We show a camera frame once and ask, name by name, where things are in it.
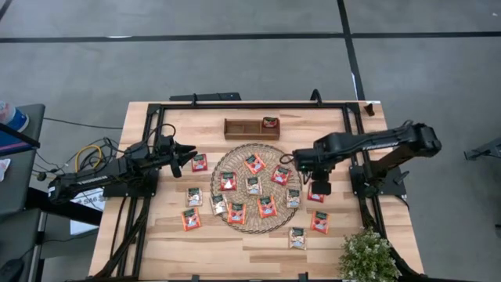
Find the woven round tray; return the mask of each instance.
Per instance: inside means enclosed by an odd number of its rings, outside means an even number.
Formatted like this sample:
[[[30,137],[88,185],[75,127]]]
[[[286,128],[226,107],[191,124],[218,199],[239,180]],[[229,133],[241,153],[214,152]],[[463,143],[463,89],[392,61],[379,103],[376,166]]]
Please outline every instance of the woven round tray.
[[[252,154],[257,154],[266,164],[266,168],[252,174],[251,170],[244,164],[245,160]],[[279,165],[279,159],[285,153],[277,148],[264,144],[246,144],[238,146],[229,151],[216,165],[212,173],[211,194],[223,193],[228,202],[245,204],[247,206],[245,224],[228,223],[233,229],[244,233],[266,233],[273,231],[286,224],[294,214],[296,208],[287,208],[287,189],[293,188],[301,190],[301,180],[292,164],[281,164],[289,168],[292,173],[285,186],[272,181],[272,173]],[[221,192],[221,172],[236,173],[236,191]],[[258,176],[261,178],[262,195],[249,195],[247,193],[247,178]],[[271,196],[275,198],[278,215],[262,219],[258,210],[258,198]],[[224,222],[227,221],[227,213],[220,214]]]

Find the green plant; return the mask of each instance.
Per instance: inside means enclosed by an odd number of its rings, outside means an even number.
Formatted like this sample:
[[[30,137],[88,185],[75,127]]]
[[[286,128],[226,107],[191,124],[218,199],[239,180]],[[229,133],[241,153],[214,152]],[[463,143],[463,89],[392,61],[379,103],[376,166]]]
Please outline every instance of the green plant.
[[[367,229],[344,239],[344,255],[340,257],[343,279],[390,282],[401,276],[395,260],[390,256],[390,243],[379,233]]]

